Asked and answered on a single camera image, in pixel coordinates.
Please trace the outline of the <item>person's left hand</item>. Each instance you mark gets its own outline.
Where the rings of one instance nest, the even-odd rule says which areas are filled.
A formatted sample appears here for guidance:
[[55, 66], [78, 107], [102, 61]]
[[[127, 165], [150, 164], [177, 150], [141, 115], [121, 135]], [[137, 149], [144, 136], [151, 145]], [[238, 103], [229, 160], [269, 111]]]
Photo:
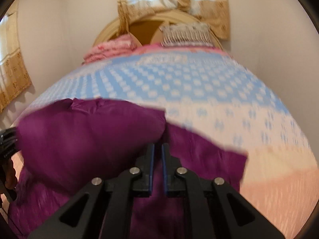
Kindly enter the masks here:
[[4, 165], [3, 170], [5, 172], [5, 187], [7, 189], [14, 189], [17, 185], [16, 170], [14, 169], [14, 162], [9, 159]]

